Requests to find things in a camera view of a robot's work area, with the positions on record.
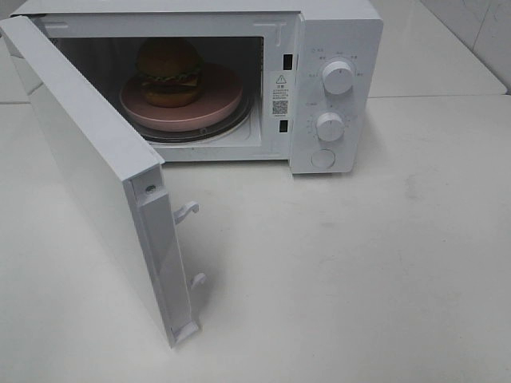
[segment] screw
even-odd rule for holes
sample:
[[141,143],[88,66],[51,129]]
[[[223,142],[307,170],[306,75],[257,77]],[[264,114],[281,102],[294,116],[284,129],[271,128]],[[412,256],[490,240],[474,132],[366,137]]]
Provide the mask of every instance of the screw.
[[145,194],[152,194],[154,193],[154,191],[156,190],[156,186],[154,185],[149,185],[146,189],[145,189]]

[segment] timer knob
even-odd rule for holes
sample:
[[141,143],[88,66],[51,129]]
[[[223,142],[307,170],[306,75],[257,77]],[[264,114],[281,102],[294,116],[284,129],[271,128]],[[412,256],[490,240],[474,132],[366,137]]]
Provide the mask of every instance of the timer knob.
[[354,69],[346,61],[337,60],[323,69],[323,85],[331,94],[343,94],[353,86]]
[[344,134],[344,122],[337,113],[324,113],[316,121],[318,138],[322,141],[332,142]]

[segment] tiled wall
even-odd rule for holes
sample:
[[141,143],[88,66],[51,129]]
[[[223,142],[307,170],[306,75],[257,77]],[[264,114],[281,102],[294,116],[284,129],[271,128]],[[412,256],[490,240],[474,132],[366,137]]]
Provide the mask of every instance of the tiled wall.
[[511,91],[511,0],[422,0]]

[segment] qr code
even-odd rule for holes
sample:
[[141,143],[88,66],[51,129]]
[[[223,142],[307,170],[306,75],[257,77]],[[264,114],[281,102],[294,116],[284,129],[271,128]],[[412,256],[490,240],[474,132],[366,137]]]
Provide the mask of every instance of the qr code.
[[287,114],[288,101],[273,101],[273,114]]

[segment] door release button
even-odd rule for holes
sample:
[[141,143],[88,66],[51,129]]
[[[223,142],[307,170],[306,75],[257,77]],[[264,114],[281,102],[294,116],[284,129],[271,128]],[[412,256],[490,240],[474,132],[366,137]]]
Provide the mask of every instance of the door release button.
[[328,149],[318,150],[312,154],[311,162],[317,168],[328,169],[335,162],[335,153]]

